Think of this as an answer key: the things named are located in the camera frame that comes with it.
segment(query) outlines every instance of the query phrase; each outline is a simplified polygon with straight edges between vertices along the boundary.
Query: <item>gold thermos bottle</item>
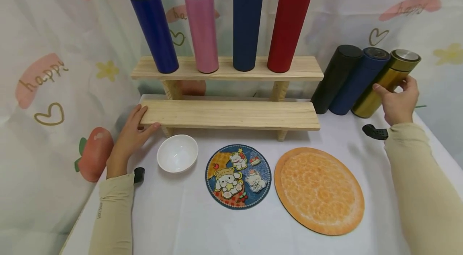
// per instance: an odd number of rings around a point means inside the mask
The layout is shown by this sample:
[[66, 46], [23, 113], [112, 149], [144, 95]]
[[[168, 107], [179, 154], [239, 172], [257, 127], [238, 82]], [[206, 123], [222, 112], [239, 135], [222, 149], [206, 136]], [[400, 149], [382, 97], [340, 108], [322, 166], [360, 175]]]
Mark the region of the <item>gold thermos bottle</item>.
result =
[[420, 61], [421, 57], [415, 52], [403, 49], [391, 51], [391, 59], [359, 97], [352, 112], [361, 118], [371, 117], [381, 106], [381, 98], [373, 91], [372, 85], [379, 84], [392, 92]]

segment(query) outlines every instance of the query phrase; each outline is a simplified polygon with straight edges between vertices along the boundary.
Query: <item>shelf leg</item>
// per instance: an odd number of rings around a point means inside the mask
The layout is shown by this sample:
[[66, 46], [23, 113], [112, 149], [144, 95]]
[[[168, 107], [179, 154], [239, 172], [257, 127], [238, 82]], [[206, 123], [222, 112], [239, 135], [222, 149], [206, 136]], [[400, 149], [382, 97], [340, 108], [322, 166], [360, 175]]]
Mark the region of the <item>shelf leg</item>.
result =
[[166, 92], [166, 96], [170, 100], [181, 100], [182, 91], [180, 90], [179, 83], [176, 80], [162, 80], [162, 86]]
[[[182, 91], [180, 90], [179, 81], [177, 80], [162, 80], [162, 86], [166, 92], [166, 96], [170, 100], [181, 100]], [[171, 137], [174, 133], [174, 129], [170, 127], [164, 127], [161, 125], [162, 131], [166, 137]]]
[[286, 137], [287, 133], [288, 133], [288, 131], [277, 131], [277, 140], [279, 142], [283, 142], [283, 140], [285, 140], [285, 137]]
[[161, 125], [161, 129], [164, 132], [164, 135], [166, 137], [171, 137], [174, 134], [174, 129], [171, 128], [171, 127], [165, 127], [165, 126]]
[[[281, 102], [286, 97], [288, 91], [289, 82], [274, 82], [272, 96], [270, 97], [271, 102]], [[288, 131], [277, 131], [277, 140], [283, 142]]]
[[272, 96], [270, 97], [271, 102], [281, 102], [288, 91], [289, 82], [274, 82]]

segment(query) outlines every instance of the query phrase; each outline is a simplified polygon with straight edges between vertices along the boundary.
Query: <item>black clip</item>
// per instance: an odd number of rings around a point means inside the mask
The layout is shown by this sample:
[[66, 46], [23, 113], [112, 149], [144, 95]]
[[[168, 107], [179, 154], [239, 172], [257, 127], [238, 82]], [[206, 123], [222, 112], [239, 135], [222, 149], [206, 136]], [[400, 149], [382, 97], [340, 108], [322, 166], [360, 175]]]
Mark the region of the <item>black clip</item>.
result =
[[387, 134], [387, 129], [377, 129], [372, 124], [366, 124], [362, 127], [363, 132], [371, 137], [372, 139], [377, 139], [381, 141], [385, 141], [389, 134]]
[[144, 168], [143, 167], [137, 167], [134, 171], [135, 177], [133, 179], [133, 183], [141, 183], [144, 180]]

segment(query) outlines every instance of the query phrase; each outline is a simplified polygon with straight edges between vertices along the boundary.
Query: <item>orange textured mat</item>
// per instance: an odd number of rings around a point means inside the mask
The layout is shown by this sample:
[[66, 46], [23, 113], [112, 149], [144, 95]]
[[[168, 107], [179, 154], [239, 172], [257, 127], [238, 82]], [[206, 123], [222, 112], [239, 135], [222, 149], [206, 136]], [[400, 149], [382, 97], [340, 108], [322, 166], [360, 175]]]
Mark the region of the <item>orange textured mat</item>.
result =
[[362, 221], [359, 183], [344, 164], [319, 149], [286, 152], [275, 167], [275, 188], [290, 215], [315, 232], [343, 235]]

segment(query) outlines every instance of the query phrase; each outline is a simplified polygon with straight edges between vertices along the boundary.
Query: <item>white tablecloth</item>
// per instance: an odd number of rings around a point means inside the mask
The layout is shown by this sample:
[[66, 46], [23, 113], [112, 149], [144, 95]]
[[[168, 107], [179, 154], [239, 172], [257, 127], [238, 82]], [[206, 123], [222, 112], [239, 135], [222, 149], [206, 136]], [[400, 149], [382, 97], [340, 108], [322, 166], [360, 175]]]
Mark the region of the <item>white tablecloth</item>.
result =
[[[362, 126], [372, 123], [385, 128], [383, 112], [370, 119], [351, 113], [320, 115], [320, 131], [290, 131], [284, 142], [275, 131], [178, 129], [198, 142], [195, 165], [181, 174], [162, 171], [156, 161], [158, 147], [165, 140], [159, 132], [131, 159], [129, 171], [144, 167], [145, 180], [136, 188], [132, 222], [134, 255], [144, 254], [256, 254], [256, 255], [394, 255], [408, 254], [400, 230], [399, 214], [389, 161], [383, 142], [371, 139]], [[415, 122], [424, 126], [415, 115]], [[463, 171], [424, 126], [433, 154], [463, 198]], [[218, 149], [231, 144], [257, 149], [275, 168], [285, 152], [298, 147], [321, 149], [344, 163], [354, 174], [365, 197], [365, 214], [351, 233], [330, 237], [314, 233], [296, 222], [278, 199], [275, 188], [247, 210], [229, 210], [217, 203], [205, 183], [205, 167]], [[98, 209], [95, 188], [63, 249], [64, 255], [88, 252]]]

